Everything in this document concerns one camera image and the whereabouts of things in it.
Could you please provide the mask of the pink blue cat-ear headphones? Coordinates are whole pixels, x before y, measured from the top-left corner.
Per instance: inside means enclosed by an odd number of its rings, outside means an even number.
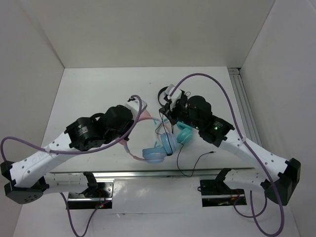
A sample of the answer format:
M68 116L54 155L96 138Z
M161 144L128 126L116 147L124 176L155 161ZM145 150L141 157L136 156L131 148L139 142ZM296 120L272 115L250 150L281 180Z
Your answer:
M170 156L175 152L177 148L176 138L171 133L169 127L165 125L164 120L151 116L147 110L140 115L139 121L144 120L153 120L158 130L160 130L160 128L165 129L165 132L162 135L156 135L156 143L154 147L143 149L142 157L138 157L130 151L126 140L120 141L120 144L123 145L125 151L135 160L147 163L163 162L166 156Z

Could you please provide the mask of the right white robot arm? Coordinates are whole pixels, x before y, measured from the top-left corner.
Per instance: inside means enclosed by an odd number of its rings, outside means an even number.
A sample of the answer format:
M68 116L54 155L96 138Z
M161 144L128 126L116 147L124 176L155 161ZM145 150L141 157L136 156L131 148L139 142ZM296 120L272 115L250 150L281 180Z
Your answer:
M231 189L254 189L263 191L265 197L283 206L288 205L300 181L301 163L272 154L242 134L237 128L213 115L211 105L202 96L188 97L183 90L170 85L164 92L165 105L162 113L175 125L181 122L198 130L205 142L225 150L257 170L256 175L239 175L237 171L224 168L216 180L216 190L222 194Z

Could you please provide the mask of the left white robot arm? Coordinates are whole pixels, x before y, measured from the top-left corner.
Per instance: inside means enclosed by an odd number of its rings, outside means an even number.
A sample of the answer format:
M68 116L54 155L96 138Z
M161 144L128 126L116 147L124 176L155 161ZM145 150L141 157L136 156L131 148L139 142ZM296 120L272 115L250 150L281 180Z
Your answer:
M92 197L98 183L92 172L52 173L69 159L105 150L129 135L141 111L123 105L105 113L81 117L66 127L55 140L19 162L5 160L1 174L8 181L5 196L18 204L31 203L45 194L73 192Z

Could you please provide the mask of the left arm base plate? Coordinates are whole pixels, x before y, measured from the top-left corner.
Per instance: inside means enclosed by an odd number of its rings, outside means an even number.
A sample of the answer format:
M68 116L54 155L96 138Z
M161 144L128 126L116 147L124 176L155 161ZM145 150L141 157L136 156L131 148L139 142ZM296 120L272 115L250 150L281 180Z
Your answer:
M93 194L85 196L79 193L69 193L67 203L70 210L93 210L112 209L114 181L106 180L105 182L98 182L98 188Z

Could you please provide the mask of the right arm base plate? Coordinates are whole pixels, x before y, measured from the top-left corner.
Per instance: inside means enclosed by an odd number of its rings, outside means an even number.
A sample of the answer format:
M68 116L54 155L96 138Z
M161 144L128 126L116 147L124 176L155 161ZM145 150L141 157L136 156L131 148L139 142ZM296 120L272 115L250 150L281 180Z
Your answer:
M232 206L237 199L237 205L247 205L244 190L232 190L214 179L200 180L197 190L201 193L203 207Z

